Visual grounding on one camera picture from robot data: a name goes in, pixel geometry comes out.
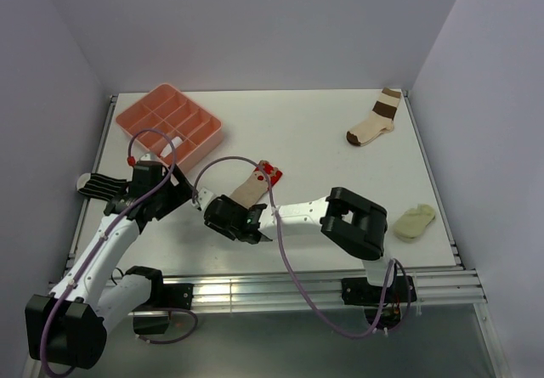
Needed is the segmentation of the beige reindeer sock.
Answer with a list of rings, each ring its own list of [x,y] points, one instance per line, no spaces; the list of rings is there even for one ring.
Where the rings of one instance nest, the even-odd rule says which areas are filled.
[[[269,175],[271,185],[276,185],[281,179],[283,172],[268,161],[260,161],[258,164]],[[256,205],[268,190],[269,186],[263,173],[258,168],[255,168],[250,177],[235,189],[229,197],[241,206],[250,208]]]

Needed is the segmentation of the white sock with black stripes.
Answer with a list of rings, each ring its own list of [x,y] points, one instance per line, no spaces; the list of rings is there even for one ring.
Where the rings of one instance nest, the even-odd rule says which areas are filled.
[[[175,137],[171,140],[170,143],[167,143],[165,147],[162,149],[159,156],[161,158],[166,158],[168,155],[170,155],[175,149],[177,149],[181,144],[183,143],[183,139],[181,137]]]

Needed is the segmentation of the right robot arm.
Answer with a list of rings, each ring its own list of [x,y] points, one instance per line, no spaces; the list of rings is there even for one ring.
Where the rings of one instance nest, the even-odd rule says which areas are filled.
[[[201,189],[196,204],[206,226],[227,237],[252,245],[287,236],[322,234],[366,270],[368,291],[377,301],[387,301],[398,288],[389,274],[393,265],[384,245],[387,211],[356,193],[336,187],[318,200],[272,207],[245,208],[226,195]]]

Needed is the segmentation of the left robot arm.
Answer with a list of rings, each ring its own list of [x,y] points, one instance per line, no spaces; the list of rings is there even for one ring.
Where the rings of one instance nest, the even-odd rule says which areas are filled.
[[[193,188],[177,166],[139,161],[131,181],[105,206],[98,229],[83,254],[47,295],[34,295],[25,306],[31,358],[73,370],[95,366],[108,334],[133,310],[167,305],[162,271],[128,269],[108,287],[116,265],[145,226],[190,200]]]

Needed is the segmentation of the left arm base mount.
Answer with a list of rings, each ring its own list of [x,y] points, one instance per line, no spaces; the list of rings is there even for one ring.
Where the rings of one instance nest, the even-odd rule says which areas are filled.
[[[191,310],[193,293],[191,283],[165,284],[156,299],[150,299],[134,310],[134,334],[155,343],[171,343],[189,337],[198,326],[198,317]],[[164,338],[168,329],[175,325],[184,329],[183,335]]]

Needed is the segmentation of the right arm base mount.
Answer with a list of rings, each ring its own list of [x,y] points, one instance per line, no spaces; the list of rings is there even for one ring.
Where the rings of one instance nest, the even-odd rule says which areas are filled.
[[[365,319],[372,324],[377,316],[381,300],[382,288],[370,285],[365,277],[341,279],[343,304],[364,308]],[[413,278],[394,276],[392,284],[386,289],[384,305],[376,329],[389,332],[397,328],[403,318],[402,307],[409,310],[412,303],[417,301],[417,292]]]

